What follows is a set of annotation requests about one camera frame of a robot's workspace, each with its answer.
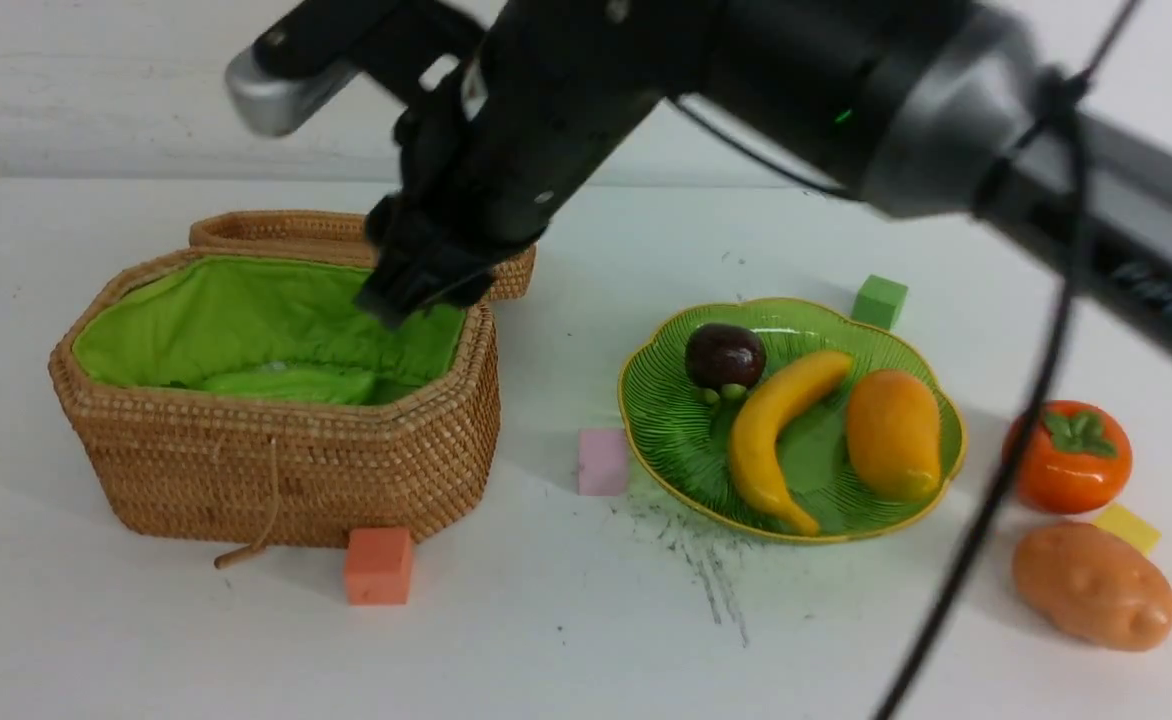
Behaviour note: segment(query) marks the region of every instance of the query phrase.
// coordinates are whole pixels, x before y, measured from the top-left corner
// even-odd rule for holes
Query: green plate
[[[688,337],[706,322],[730,322],[758,333],[768,352],[764,379],[797,356],[817,349],[840,349],[854,358],[847,381],[792,421],[777,441],[788,488],[818,519],[820,536],[791,534],[781,521],[751,510],[734,491],[727,442],[740,405],[718,409],[702,405],[684,373]],[[880,501],[849,464],[843,434],[849,392],[861,375],[883,368],[920,378],[933,389],[941,409],[943,482],[931,500]],[[720,523],[785,542],[844,542],[906,528],[942,500],[965,462],[967,448],[965,419],[914,347],[829,307],[786,297],[737,305],[701,305],[674,315],[627,360],[618,383],[618,402],[631,449],[665,489]]]

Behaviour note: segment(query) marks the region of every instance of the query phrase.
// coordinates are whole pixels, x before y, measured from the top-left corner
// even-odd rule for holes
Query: white table
[[[499,308],[493,477],[418,548],[409,605],[347,607],[339,551],[275,548],[219,573],[225,546],[128,532],[52,393],[57,338],[111,274],[182,246],[205,215],[363,211],[384,191],[0,181],[0,719],[867,716],[1022,399],[1052,278],[958,219],[890,225],[793,191],[587,190],[541,243],[530,296]],[[965,474],[927,521],[763,546],[668,503],[574,495],[577,429],[619,424],[622,360],[674,311],[847,307],[873,272],[909,284],[898,332],[969,423]],[[1124,421],[1122,501],[1165,534],[1153,559],[1172,582],[1172,364],[1092,306],[1076,327],[1058,395]],[[1006,512],[901,716],[1172,719],[1172,637],[1146,656],[1090,650],[1011,597],[1008,552],[1034,519]],[[704,579],[711,561],[723,573]]]

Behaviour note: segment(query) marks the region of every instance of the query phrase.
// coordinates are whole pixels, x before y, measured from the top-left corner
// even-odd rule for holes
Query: yellow plate rim
[[[947,405],[949,405],[950,408],[955,410],[955,416],[958,421],[960,421],[959,423],[960,454],[956,456],[955,466],[950,468],[950,473],[947,473],[946,478],[942,478],[942,489],[939,489],[936,496],[933,497],[933,501],[929,502],[928,505],[924,507],[924,509],[921,509],[919,512],[911,515],[909,518],[907,519],[900,521],[900,523],[895,523],[886,528],[879,528],[877,530],[868,530],[868,532],[864,534],[844,534],[843,536],[819,536],[815,538],[804,536],[790,536],[790,534],[775,534],[772,532],[772,530],[761,530],[758,528],[751,528],[750,525],[738,523],[736,519],[724,518],[723,515],[720,515],[718,512],[710,510],[709,507],[701,505],[700,502],[691,500],[691,497],[688,497],[682,493],[680,493],[676,487],[674,487],[668,482],[667,478],[663,478],[662,475],[660,475],[656,470],[654,470],[653,466],[649,466],[649,462],[647,462],[647,460],[645,460],[643,456],[640,454],[640,450],[635,446],[635,436],[633,436],[633,433],[631,432],[631,420],[628,419],[628,415],[626,413],[626,393],[624,393],[624,385],[626,383],[626,374],[631,372],[631,364],[635,361],[636,356],[640,355],[641,352],[645,352],[647,348],[654,345],[660,334],[662,334],[662,332],[667,330],[667,325],[669,325],[670,322],[675,322],[682,315],[686,315],[688,313],[694,313],[694,311],[696,310],[708,310],[708,307],[745,307],[749,305],[777,303],[777,301],[808,305],[810,307],[815,307],[816,310],[823,310],[825,311],[825,313],[836,315],[836,318],[838,318],[843,322],[847,322],[851,325],[859,325],[859,327],[880,334],[886,334],[886,337],[891,337],[892,340],[902,344],[902,346],[906,346],[907,349],[914,352],[915,356],[919,356],[920,364],[924,364],[925,369],[927,369],[928,374],[933,376],[933,382],[936,383],[938,395],[941,395],[943,400],[946,400]],[[897,334],[884,331],[883,328],[877,328],[874,325],[870,325],[866,322],[858,322],[857,320],[850,318],[850,315],[839,313],[839,311],[837,310],[831,310],[829,306],[822,305],[820,303],[813,303],[811,300],[800,299],[800,297],[781,297],[781,296],[755,297],[755,299],[744,300],[741,303],[704,303],[701,305],[691,305],[684,307],[684,310],[680,310],[677,313],[674,313],[673,315],[669,315],[669,318],[665,319],[661,324],[657,325],[657,328],[653,331],[653,334],[650,334],[649,340],[647,340],[643,345],[633,351],[631,353],[631,356],[627,356],[626,364],[622,365],[622,372],[616,375],[616,406],[618,409],[622,413],[622,426],[624,429],[626,430],[626,443],[627,446],[631,447],[631,455],[635,457],[638,462],[640,462],[640,466],[646,470],[647,474],[650,475],[652,478],[654,478],[659,483],[659,485],[661,485],[667,493],[674,496],[674,498],[676,498],[679,502],[682,502],[686,505],[690,507],[691,510],[695,510],[696,512],[704,515],[709,519],[717,521],[717,523],[720,524],[740,530],[743,534],[750,534],[750,536],[755,537],[769,538],[791,544],[834,544],[834,543],[870,539],[879,536],[886,536],[886,534],[893,534],[897,532],[897,530],[902,530],[909,528],[911,525],[914,525],[915,523],[919,523],[920,519],[926,518],[926,516],[928,516],[929,514],[933,512],[934,509],[936,509],[939,503],[942,502],[942,498],[946,497],[946,494],[950,490],[950,483],[953,482],[953,480],[955,480],[955,477],[960,474],[960,471],[965,469],[965,461],[967,460],[967,455],[969,455],[969,428],[967,428],[967,421],[965,420],[965,412],[960,409],[960,406],[956,405],[955,400],[952,400],[950,395],[947,395],[946,389],[942,387],[942,381],[939,378],[940,376],[933,369],[933,366],[928,364],[928,359],[926,359],[924,353],[917,349],[914,345],[911,345],[909,342],[902,340],[900,337],[897,337]]]

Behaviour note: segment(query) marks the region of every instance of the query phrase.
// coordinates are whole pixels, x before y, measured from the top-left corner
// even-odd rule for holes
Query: white wall
[[[1008,1],[1035,20],[1045,54],[1069,63],[1117,4]],[[0,176],[394,179],[398,108],[370,84],[285,141],[252,138],[231,115],[222,68],[292,5],[0,0]],[[502,0],[461,5],[490,20]],[[1093,106],[1172,145],[1172,0],[1136,19]],[[666,109],[597,181],[774,183]]]

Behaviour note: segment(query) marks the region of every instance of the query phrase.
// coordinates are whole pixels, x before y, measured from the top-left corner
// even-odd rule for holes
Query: wicker basket
[[[407,527],[421,541],[481,501],[500,423],[493,313],[466,312],[454,365],[394,405],[299,405],[94,382],[71,352],[86,325],[134,288],[207,254],[362,266],[361,220],[230,213],[193,224],[192,247],[116,276],[52,352],[48,371],[102,491],[148,536],[345,546],[352,529]],[[517,297],[532,256],[491,297]]]

